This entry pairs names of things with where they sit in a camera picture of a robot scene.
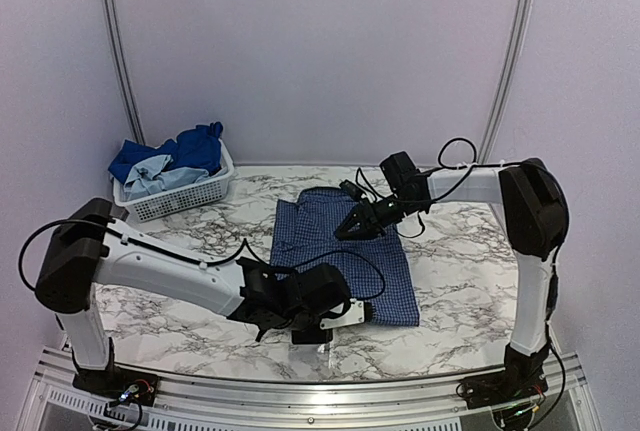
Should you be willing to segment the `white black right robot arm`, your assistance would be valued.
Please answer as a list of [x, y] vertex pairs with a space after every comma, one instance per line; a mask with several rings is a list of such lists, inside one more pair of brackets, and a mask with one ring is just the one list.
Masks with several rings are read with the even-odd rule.
[[440, 203], [501, 207], [518, 270], [514, 329], [505, 347], [503, 370], [465, 378], [460, 391], [469, 407], [480, 407], [545, 390], [543, 364], [552, 349], [549, 321], [558, 296], [557, 256], [569, 228], [568, 205], [554, 175], [538, 158], [421, 171], [405, 152], [389, 156], [380, 168], [391, 193], [374, 202], [356, 183], [340, 183], [356, 204], [336, 229], [336, 238], [380, 237], [389, 226]]

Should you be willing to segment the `blue checked shirt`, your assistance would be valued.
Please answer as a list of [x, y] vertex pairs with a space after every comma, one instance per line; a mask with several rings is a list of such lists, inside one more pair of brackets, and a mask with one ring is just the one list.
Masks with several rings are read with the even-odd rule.
[[420, 311], [397, 230], [369, 241], [340, 241], [334, 232], [355, 202], [342, 190], [314, 187], [276, 204], [270, 263], [307, 271], [328, 263], [353, 297], [374, 306], [376, 325], [416, 327]]

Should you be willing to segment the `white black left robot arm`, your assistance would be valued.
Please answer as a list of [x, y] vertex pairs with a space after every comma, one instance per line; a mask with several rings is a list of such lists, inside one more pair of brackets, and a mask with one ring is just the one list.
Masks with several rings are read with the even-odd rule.
[[170, 246], [111, 214], [94, 198], [52, 235], [35, 284], [38, 301], [61, 321], [72, 346], [75, 388], [105, 397], [129, 395], [138, 385], [151, 398], [158, 378], [116, 365], [102, 326], [95, 287], [135, 288], [185, 301], [231, 321], [289, 328], [296, 344], [331, 340], [337, 327], [361, 324], [365, 309], [352, 297], [341, 272], [321, 263], [305, 272], [272, 267], [240, 252], [214, 258]]

